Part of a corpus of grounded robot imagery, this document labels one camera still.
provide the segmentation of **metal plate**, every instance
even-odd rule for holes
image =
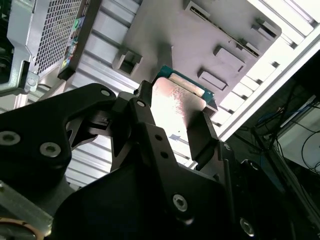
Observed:
[[[206,105],[206,101],[165,77],[158,78],[152,88],[153,118],[167,136],[186,136],[186,126]]]
[[[220,104],[259,59],[239,47],[238,40],[249,42],[258,49],[261,56],[280,36],[281,30],[246,0],[194,2],[209,13],[211,22],[223,30],[195,13],[186,11],[183,0],[143,1],[123,41],[126,48],[143,57],[130,78],[137,83],[142,80],[152,82],[158,68],[166,64],[214,92],[215,101]],[[252,29],[258,18],[276,29],[276,37],[267,40]],[[235,63],[242,62],[243,66],[234,69],[230,61],[221,60],[221,49],[224,49],[224,53],[228,52],[229,57],[234,56]],[[167,61],[169,56],[172,58],[172,66]],[[210,81],[199,79],[202,70],[226,83],[226,87],[221,90]]]

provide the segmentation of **metal frame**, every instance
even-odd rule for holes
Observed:
[[[14,46],[9,82],[0,85],[0,92],[16,92],[18,88],[26,92],[35,91],[39,77],[35,75],[35,60],[41,41],[50,0],[13,0],[7,37]],[[24,62],[29,62],[26,83],[21,82]]]
[[[296,47],[294,60],[281,64],[264,83],[233,113],[217,130],[221,140],[226,141],[251,115],[282,87],[318,50],[320,50],[320,26]]]

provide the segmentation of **metal mesh grille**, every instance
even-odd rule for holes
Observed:
[[[64,57],[80,4],[81,0],[50,1],[35,61],[38,74]]]

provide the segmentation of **gray metal part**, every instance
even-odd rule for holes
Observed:
[[[168,136],[186,135],[189,123],[206,105],[206,101],[165,77],[153,85],[151,112],[156,125]]]
[[[0,181],[0,205],[19,219],[26,221],[45,236],[51,231],[53,218],[34,203]]]
[[[195,2],[203,6],[210,13],[210,20],[228,34],[239,40],[245,39],[258,48],[260,56],[281,34],[278,26],[246,0]],[[268,41],[251,29],[258,18],[266,20],[278,30],[276,38]],[[173,68],[213,91],[217,104],[220,104],[259,59],[248,51],[237,48],[235,40],[209,22],[185,11],[183,0],[145,0],[122,44],[141,55],[143,60],[134,76],[126,77],[137,83],[143,80],[152,82],[159,70],[158,61],[164,54],[163,44],[172,46]],[[213,52],[219,46],[245,62],[245,67],[237,72],[215,57]],[[207,81],[199,80],[198,73],[201,69],[212,73],[228,86],[221,90]]]
[[[30,62],[30,72],[36,71],[35,56],[38,53],[49,2],[50,0],[12,1],[7,38],[14,46],[14,54],[9,82],[0,85],[0,92],[14,92],[20,86],[24,61]],[[35,91],[27,84],[24,90]]]

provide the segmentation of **perforated metal panel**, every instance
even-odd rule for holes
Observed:
[[[61,60],[66,51],[81,0],[51,0],[35,66],[38,74]]]

